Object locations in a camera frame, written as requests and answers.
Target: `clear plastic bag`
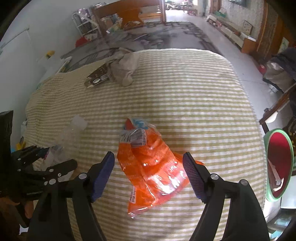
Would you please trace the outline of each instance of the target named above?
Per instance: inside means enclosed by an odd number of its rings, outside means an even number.
[[[173,153],[155,127],[143,120],[126,120],[117,158],[134,186],[128,204],[131,217],[166,202],[189,183],[182,155]]]
[[[79,115],[75,115],[71,123],[62,130],[54,145],[49,148],[48,153],[41,164],[41,170],[45,171],[50,166],[74,159],[80,147],[81,132],[86,126],[87,122]],[[72,174],[73,171],[65,176],[59,177],[58,181],[68,181]]]

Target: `green and white striped fabric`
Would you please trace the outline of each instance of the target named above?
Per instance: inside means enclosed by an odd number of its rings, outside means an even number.
[[[128,87],[111,81],[84,87],[84,79],[104,60],[48,79],[32,94],[26,108],[27,145],[50,145],[79,114],[88,126],[75,159],[77,172],[87,172],[107,151],[117,154],[119,133],[127,117],[143,118],[157,127],[173,151],[189,151],[225,180],[248,180],[263,207],[267,182],[264,145],[232,65],[207,50],[139,53],[139,67]],[[93,204],[107,240],[189,240],[204,209],[191,186],[132,219],[127,215],[132,185],[115,162],[102,198]],[[73,233],[81,240],[73,206],[68,203]],[[222,238],[228,210],[226,201],[215,240]]]

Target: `orange bag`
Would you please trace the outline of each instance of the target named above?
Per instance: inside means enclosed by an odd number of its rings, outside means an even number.
[[[126,120],[117,159],[134,186],[131,217],[166,202],[189,182],[182,155],[169,149],[154,126],[139,119]]]

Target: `metal pivot bolt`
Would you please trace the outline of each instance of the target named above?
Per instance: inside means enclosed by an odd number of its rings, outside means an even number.
[[[246,185],[248,185],[248,181],[245,180],[245,179],[243,179],[243,180],[241,180],[241,184],[244,185],[244,186],[246,186]]]
[[[218,180],[219,179],[219,176],[217,174],[211,174],[211,178],[213,180]]]
[[[55,179],[50,179],[49,182],[48,182],[50,185],[53,185],[56,183],[56,180]]]
[[[85,179],[87,177],[87,174],[86,173],[81,173],[81,174],[79,174],[78,177],[79,177],[79,179],[83,180],[83,179]]]

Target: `textured wallpaper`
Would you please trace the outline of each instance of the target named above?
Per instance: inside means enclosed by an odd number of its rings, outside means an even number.
[[[247,6],[242,7],[228,0],[221,0],[221,6],[227,10],[226,17],[235,24],[242,26],[244,20],[253,25],[251,36],[258,38],[263,17],[264,0],[246,0]]]

